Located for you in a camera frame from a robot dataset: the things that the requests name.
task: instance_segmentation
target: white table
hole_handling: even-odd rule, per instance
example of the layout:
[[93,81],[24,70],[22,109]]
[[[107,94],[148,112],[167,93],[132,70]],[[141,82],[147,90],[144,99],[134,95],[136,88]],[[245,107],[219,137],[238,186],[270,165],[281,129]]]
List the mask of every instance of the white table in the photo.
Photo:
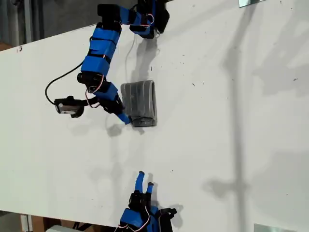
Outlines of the white table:
[[[155,81],[158,125],[144,132],[103,109],[58,115],[45,99],[84,59],[94,27],[0,53],[0,209],[115,226],[144,170],[159,204],[179,209],[175,231],[307,232],[309,1],[168,9],[157,42],[133,43],[123,27],[108,75],[118,87]],[[83,99],[77,73],[50,97]]]

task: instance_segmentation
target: red and white wire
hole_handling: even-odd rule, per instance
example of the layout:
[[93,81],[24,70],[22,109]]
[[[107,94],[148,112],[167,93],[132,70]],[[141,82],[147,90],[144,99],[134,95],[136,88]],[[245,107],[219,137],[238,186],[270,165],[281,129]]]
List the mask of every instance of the red and white wire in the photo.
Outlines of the red and white wire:
[[92,109],[96,109],[100,106],[100,103],[98,103],[96,106],[92,106],[90,103],[89,103],[89,99],[88,99],[88,96],[87,96],[87,92],[88,92],[88,89],[86,89],[86,92],[85,92],[85,96],[86,96],[86,101],[88,103],[88,105],[92,108]]
[[102,75],[102,80],[101,80],[99,86],[93,92],[89,92],[89,90],[88,90],[88,93],[94,94],[95,92],[97,92],[101,88],[103,82],[104,82],[104,75]]
[[146,212],[147,212],[147,214],[148,214],[148,219],[147,219],[147,221],[146,221],[145,224],[144,224],[142,227],[140,227],[138,230],[133,230],[131,227],[128,227],[128,228],[131,229],[133,232],[141,231],[145,226],[147,226],[147,224],[148,224],[148,222],[149,222],[149,220],[150,220],[150,215],[149,215],[149,213],[148,213],[148,210],[147,210],[147,207],[146,207],[146,206],[145,206],[145,209],[146,209]]
[[125,229],[125,228],[129,228],[129,229],[131,229],[133,232],[139,232],[139,231],[141,231],[145,226],[147,226],[147,224],[148,224],[148,222],[149,222],[149,220],[150,220],[150,215],[149,215],[149,213],[148,213],[148,210],[147,210],[147,207],[145,206],[145,209],[146,209],[146,212],[147,212],[147,214],[148,214],[148,219],[147,219],[147,221],[145,222],[145,224],[144,225],[142,225],[142,227],[140,227],[138,230],[133,230],[131,227],[129,227],[128,226],[128,224],[127,225],[125,225],[125,226],[120,226],[120,225],[118,225],[118,227],[116,228],[116,230],[114,231],[114,232],[116,232],[117,231],[117,229]]
[[153,18],[153,21],[150,23],[150,25],[151,25],[155,22],[155,17],[153,16],[153,14],[147,14],[147,16],[149,16],[149,15]]

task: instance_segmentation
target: robotic arm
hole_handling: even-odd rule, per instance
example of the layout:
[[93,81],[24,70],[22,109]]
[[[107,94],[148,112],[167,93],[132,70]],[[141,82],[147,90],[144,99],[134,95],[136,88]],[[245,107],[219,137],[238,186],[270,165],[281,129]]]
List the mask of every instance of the robotic arm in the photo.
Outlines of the robotic arm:
[[142,191],[144,172],[140,171],[135,190],[120,219],[120,224],[115,231],[129,232],[172,232],[171,219],[177,213],[176,209],[166,208],[159,210],[151,205],[153,183],[149,182],[146,193]]
[[[124,113],[118,89],[106,79],[121,34],[121,24],[130,25],[132,32],[145,39],[153,39],[154,30],[163,33],[169,20],[165,0],[138,0],[136,8],[137,11],[113,4],[98,5],[98,15],[102,17],[102,22],[97,23],[90,38],[89,52],[82,62],[81,73],[77,76],[78,82],[86,85],[86,100],[76,100],[73,96],[56,99],[54,105],[58,113],[80,117],[85,106],[102,106],[106,112],[117,115],[125,124],[130,123],[129,117]],[[89,100],[87,93],[92,93],[95,97]]]

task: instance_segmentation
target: floor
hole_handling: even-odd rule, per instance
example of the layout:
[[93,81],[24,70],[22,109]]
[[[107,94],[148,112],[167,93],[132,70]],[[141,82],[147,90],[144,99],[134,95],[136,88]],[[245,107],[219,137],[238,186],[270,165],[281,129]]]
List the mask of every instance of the floor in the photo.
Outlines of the floor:
[[43,0],[44,36],[50,37],[101,21],[97,5],[132,7],[136,0]]
[[[12,1],[20,2],[17,6]],[[24,0],[0,0],[0,42],[26,43]],[[33,40],[44,39],[101,21],[98,4],[131,8],[137,0],[31,0]]]

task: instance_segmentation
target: wire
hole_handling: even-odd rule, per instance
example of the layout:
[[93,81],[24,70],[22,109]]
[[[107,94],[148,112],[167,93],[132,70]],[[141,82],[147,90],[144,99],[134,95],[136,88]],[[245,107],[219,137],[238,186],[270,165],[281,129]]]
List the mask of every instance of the wire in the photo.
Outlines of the wire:
[[127,55],[126,55],[126,60],[125,60],[126,82],[129,82],[129,81],[127,80],[127,58],[129,57],[129,54],[130,54],[130,52],[132,51],[132,48],[133,48],[133,46],[134,46],[135,35],[136,35],[136,34],[134,34],[134,39],[133,39],[132,46],[131,46],[129,52],[127,53]]
[[94,94],[95,92],[97,92],[99,90],[99,88],[101,88],[103,81],[104,81],[104,75],[102,75],[102,80],[101,80],[101,83],[99,84],[99,86],[93,92],[89,92],[89,90],[88,90],[88,93]]
[[153,18],[153,21],[150,24],[153,24],[155,22],[155,17],[153,16],[153,14],[147,14],[147,16],[149,16],[149,15]]
[[48,88],[50,87],[50,85],[51,85],[53,82],[55,82],[55,81],[61,79],[62,77],[65,77],[66,75],[68,75],[68,74],[70,74],[71,72],[75,71],[76,69],[78,69],[79,67],[81,67],[82,64],[83,64],[83,62],[80,63],[78,66],[76,66],[76,67],[75,67],[74,69],[72,69],[71,71],[68,71],[66,74],[63,74],[62,76],[60,76],[60,77],[58,77],[58,78],[52,80],[52,81],[46,86],[46,88],[45,88],[45,97],[47,98],[47,100],[48,100],[51,104],[54,105],[55,103],[53,103],[53,102],[49,99],[49,97],[48,97],[48,95],[47,95],[47,90],[48,90]]
[[161,223],[160,223],[160,219],[161,219],[161,215],[160,215],[160,217],[158,218],[158,221],[159,221],[159,232],[161,232]]
[[75,222],[72,229],[77,229],[79,227],[79,222]]
[[30,226],[29,226],[29,215],[26,215],[26,218],[27,218],[27,226],[28,226],[28,231],[30,232]]
[[145,209],[146,209],[146,212],[147,212],[147,214],[148,214],[148,219],[147,219],[147,221],[145,222],[145,224],[144,225],[142,225],[142,227],[140,227],[138,230],[133,230],[131,227],[129,227],[128,226],[128,224],[127,225],[125,225],[125,226],[120,226],[120,225],[118,225],[118,227],[116,227],[116,230],[114,230],[114,232],[116,232],[117,231],[117,229],[124,229],[124,228],[129,228],[129,229],[131,229],[133,232],[138,232],[138,231],[141,231],[147,224],[148,224],[148,222],[149,222],[149,220],[150,220],[150,215],[149,215],[149,213],[148,213],[148,210],[147,210],[147,207],[145,206]]
[[86,88],[86,92],[85,92],[85,96],[86,96],[86,101],[88,103],[88,105],[92,108],[92,109],[96,109],[100,106],[100,103],[98,103],[95,107],[93,107],[90,103],[89,103],[89,99],[88,99],[88,96],[87,96],[87,92],[88,92],[88,89]]
[[79,228],[76,228],[76,230],[78,230],[78,231],[85,231],[85,230],[87,230],[89,227],[91,227],[92,226],[92,224],[89,224],[89,223],[85,223],[84,225],[82,225],[81,227],[79,227]]
[[141,230],[148,224],[148,222],[149,222],[149,220],[150,220],[150,215],[149,215],[149,213],[148,213],[148,210],[147,210],[147,207],[146,207],[146,206],[145,206],[145,209],[146,209],[146,212],[147,212],[147,214],[148,214],[148,219],[147,219],[147,221],[146,221],[145,224],[144,224],[142,227],[140,227],[138,230],[133,230],[131,227],[128,227],[128,228],[131,229],[133,232],[141,231]]

